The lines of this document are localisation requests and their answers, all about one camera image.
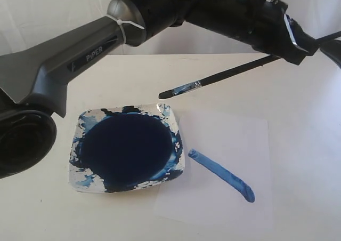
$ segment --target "white cable tie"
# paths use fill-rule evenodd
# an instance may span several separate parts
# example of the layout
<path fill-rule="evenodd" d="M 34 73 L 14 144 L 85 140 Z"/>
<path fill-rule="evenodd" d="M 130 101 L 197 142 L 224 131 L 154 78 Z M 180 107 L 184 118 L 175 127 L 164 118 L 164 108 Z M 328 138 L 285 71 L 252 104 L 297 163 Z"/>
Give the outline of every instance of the white cable tie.
<path fill-rule="evenodd" d="M 123 21 L 121 19 L 116 19 L 115 17 L 111 16 L 111 15 L 106 15 L 107 17 L 109 17 L 110 19 L 114 20 L 117 25 L 119 26 L 119 28 L 121 29 L 122 31 L 122 36 L 123 36 L 123 44 L 125 44 L 127 42 L 127 37 L 126 37 L 126 33 L 124 31 L 124 28 L 123 28 L 123 24 L 126 23 L 126 24 L 130 24 L 130 25 L 133 25 L 135 26 L 136 28 L 139 28 L 139 29 L 144 29 L 144 27 L 142 25 L 139 25 L 133 21 Z"/>

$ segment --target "paint palette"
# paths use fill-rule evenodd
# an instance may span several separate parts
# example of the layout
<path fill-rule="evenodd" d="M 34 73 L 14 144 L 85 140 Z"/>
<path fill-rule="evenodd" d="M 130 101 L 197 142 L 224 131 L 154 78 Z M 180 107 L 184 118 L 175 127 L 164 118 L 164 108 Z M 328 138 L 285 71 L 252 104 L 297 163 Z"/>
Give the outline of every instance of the paint palette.
<path fill-rule="evenodd" d="M 69 183 L 77 191 L 147 188 L 180 176 L 184 167 L 168 105 L 88 110 L 78 119 L 69 164 Z"/>

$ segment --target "white table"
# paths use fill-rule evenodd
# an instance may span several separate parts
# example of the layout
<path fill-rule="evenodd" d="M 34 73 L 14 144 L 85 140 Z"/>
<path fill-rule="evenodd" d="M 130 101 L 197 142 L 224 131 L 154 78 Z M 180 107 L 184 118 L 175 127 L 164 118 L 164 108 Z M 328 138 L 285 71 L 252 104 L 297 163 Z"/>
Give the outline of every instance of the white table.
<path fill-rule="evenodd" d="M 159 92 L 260 54 L 108 56 L 71 82 L 50 154 L 0 180 L 0 240 L 240 240 L 226 230 L 153 215 L 158 187 L 82 194 L 68 185 L 70 145 L 86 109 L 157 102 Z M 318 54 L 284 60 L 167 101 L 178 116 L 213 108 L 269 121 L 273 232 L 262 240 L 339 240 L 341 70 Z"/>

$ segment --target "robotic arm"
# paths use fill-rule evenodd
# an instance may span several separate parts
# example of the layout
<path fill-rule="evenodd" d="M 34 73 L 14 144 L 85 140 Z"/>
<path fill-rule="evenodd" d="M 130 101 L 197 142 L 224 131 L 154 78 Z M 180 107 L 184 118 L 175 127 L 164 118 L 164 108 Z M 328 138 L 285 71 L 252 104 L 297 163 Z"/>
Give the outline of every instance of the robotic arm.
<path fill-rule="evenodd" d="M 0 178 L 38 163 L 66 115 L 68 83 L 122 44 L 139 46 L 184 21 L 299 65 L 322 42 L 281 0 L 112 0 L 108 15 L 23 52 L 0 57 Z"/>

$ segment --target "white backdrop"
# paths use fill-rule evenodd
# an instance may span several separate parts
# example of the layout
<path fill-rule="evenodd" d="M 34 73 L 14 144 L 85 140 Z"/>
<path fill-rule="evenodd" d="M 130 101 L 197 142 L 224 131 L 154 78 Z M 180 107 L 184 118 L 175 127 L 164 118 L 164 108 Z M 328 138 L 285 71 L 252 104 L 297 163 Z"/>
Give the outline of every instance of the white backdrop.
<path fill-rule="evenodd" d="M 288 13 L 314 37 L 341 30 L 341 0 L 284 0 Z M 21 51 L 92 20 L 110 0 L 0 0 L 0 55 Z M 169 28 L 140 47 L 114 54 L 245 53 L 252 49 L 232 39 L 185 23 Z"/>

